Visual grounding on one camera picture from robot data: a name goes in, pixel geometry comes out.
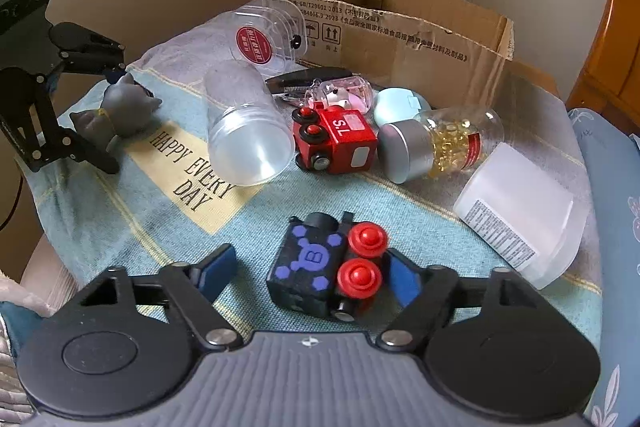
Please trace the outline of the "white plastic container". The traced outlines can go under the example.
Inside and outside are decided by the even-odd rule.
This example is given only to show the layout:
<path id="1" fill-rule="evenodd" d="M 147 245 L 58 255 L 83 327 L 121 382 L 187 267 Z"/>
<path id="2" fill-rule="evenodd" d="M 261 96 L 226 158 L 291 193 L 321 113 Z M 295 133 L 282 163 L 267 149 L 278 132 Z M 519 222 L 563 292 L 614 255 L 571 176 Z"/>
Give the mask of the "white plastic container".
<path id="1" fill-rule="evenodd" d="M 543 289 L 575 260 L 588 206 L 500 143 L 465 184 L 454 213 L 525 280 Z"/>

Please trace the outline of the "black glossy oval case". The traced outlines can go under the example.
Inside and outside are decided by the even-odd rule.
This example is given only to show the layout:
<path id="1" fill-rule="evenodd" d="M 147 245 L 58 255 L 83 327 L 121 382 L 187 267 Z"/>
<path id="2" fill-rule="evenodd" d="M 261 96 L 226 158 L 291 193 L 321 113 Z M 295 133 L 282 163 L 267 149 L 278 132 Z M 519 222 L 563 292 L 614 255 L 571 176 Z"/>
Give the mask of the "black glossy oval case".
<path id="1" fill-rule="evenodd" d="M 292 71 L 265 80 L 265 84 L 273 95 L 304 94 L 315 80 L 339 80 L 352 76 L 352 71 L 336 66 L 319 66 Z"/>

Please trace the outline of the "capsule bottle silver cap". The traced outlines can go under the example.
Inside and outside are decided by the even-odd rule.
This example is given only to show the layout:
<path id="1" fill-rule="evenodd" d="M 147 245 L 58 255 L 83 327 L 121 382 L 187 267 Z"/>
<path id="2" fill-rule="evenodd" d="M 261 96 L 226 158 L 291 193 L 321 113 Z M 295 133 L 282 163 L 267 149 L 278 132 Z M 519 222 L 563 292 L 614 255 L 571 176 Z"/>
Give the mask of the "capsule bottle silver cap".
<path id="1" fill-rule="evenodd" d="M 394 184 L 470 172 L 504 141 L 499 115 L 484 106 L 425 110 L 378 129 L 378 161 Z"/>

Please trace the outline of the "clear round plastic jar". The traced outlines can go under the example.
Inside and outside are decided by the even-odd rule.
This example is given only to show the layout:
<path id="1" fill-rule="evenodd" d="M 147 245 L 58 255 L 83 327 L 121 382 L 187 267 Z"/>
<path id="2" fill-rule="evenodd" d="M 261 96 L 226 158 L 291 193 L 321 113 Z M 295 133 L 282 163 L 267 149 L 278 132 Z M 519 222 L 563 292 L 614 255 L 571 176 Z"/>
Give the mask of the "clear round plastic jar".
<path id="1" fill-rule="evenodd" d="M 264 184 L 291 163 L 291 125 L 253 65 L 224 60 L 203 77 L 207 147 L 213 171 L 238 187 Z"/>

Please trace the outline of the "pink clear keychain toy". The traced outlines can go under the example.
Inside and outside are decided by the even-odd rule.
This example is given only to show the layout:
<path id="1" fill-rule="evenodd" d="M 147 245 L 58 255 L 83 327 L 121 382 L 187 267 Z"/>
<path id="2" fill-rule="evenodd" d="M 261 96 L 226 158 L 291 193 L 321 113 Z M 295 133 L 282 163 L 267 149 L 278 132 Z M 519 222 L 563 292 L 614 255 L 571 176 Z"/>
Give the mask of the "pink clear keychain toy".
<path id="1" fill-rule="evenodd" d="M 367 114 L 373 102 L 374 93 L 370 83 L 357 75 L 336 80 L 314 80 L 305 92 L 305 104 L 310 108 L 341 106 Z"/>

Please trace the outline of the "wooden headboard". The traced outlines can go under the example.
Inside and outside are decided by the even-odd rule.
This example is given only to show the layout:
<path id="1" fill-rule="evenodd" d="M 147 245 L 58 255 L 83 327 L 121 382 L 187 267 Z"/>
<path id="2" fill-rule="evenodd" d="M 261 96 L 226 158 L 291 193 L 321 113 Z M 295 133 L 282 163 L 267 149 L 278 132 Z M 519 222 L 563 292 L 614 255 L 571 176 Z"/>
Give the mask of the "wooden headboard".
<path id="1" fill-rule="evenodd" d="M 640 0 L 606 0 L 588 57 L 566 101 L 622 132 L 639 130 Z"/>

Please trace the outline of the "cardboard box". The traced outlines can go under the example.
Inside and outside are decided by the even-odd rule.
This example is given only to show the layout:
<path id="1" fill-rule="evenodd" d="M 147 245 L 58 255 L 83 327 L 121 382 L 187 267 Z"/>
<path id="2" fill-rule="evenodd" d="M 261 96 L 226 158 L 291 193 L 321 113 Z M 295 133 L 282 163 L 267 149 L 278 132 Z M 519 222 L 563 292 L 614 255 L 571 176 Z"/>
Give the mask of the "cardboard box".
<path id="1" fill-rule="evenodd" d="M 307 25 L 303 62 L 341 66 L 434 108 L 493 106 L 513 23 L 466 0 L 288 0 Z"/>

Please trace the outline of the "grey cat figurine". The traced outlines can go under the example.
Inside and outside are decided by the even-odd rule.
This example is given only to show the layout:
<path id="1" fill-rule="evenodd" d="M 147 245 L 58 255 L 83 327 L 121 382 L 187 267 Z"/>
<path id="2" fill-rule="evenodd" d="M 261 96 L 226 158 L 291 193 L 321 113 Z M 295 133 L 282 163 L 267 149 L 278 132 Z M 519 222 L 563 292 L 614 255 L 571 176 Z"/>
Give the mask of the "grey cat figurine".
<path id="1" fill-rule="evenodd" d="M 148 127 L 161 105 L 162 100 L 126 73 L 107 86 L 97 109 L 70 113 L 70 120 L 78 135 L 106 151 L 115 137 L 130 138 Z"/>

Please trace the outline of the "blue grey checked cloth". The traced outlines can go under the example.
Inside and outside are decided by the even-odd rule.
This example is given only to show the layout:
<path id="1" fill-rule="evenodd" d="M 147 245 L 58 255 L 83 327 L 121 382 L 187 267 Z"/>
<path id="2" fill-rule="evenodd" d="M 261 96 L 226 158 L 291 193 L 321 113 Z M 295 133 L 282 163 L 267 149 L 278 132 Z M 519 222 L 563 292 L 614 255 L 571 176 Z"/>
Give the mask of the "blue grey checked cloth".
<path id="1" fill-rule="evenodd" d="M 210 22 L 153 47 L 130 70 L 162 104 L 143 134 L 111 144 L 118 173 L 61 160 L 27 174 L 43 232 L 77 283 L 110 265 L 153 273 L 231 243 L 240 270 L 216 308 L 235 329 L 324 329 L 322 320 L 274 306 L 266 285 L 288 219 L 312 212 L 378 223 L 418 265 L 441 263 L 465 277 L 500 265 L 452 210 L 465 176 L 396 186 L 378 169 L 331 176 L 290 166 L 251 188 L 217 176 L 208 161 L 202 79 L 229 58 L 224 32 Z"/>

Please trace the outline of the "light blue round case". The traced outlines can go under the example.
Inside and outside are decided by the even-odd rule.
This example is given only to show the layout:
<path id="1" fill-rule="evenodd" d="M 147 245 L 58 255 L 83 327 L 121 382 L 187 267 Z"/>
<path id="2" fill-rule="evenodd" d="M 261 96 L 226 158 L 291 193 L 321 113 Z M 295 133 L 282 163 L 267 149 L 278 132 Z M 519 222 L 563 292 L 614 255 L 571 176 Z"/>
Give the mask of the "light blue round case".
<path id="1" fill-rule="evenodd" d="M 378 91 L 373 108 L 373 121 L 381 127 L 388 123 L 411 120 L 431 106 L 416 91 L 407 88 L 385 88 Z"/>

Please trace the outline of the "red toy train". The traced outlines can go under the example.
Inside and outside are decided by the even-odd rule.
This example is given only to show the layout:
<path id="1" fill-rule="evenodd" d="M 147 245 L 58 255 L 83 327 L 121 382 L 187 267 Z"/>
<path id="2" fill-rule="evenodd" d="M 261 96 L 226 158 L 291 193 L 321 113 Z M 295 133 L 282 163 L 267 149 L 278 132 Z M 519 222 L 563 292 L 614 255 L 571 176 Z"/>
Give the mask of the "red toy train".
<path id="1" fill-rule="evenodd" d="M 292 112 L 292 121 L 295 163 L 304 172 L 341 175 L 370 169 L 378 138 L 358 110 L 306 106 Z"/>

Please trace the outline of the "clear jar red label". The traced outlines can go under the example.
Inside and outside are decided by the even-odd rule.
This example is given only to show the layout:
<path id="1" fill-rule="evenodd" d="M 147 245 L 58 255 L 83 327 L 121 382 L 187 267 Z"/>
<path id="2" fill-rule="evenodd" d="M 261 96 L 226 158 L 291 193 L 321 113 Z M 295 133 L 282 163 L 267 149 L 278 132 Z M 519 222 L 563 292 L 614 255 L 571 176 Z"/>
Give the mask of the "clear jar red label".
<path id="1" fill-rule="evenodd" d="M 264 77 L 292 71 L 307 52 L 305 18 L 289 0 L 251 0 L 210 23 L 232 58 L 253 65 Z"/>

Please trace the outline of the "blue floral pillow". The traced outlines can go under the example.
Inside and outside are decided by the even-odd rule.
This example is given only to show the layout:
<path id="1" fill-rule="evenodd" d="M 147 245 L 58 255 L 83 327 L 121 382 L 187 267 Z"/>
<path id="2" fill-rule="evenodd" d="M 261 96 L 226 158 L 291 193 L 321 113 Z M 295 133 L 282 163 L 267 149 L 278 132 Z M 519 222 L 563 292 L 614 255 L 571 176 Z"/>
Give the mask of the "blue floral pillow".
<path id="1" fill-rule="evenodd" d="M 568 112 L 589 176 L 602 271 L 601 377 L 588 417 L 639 424 L 639 137 L 588 109 Z"/>

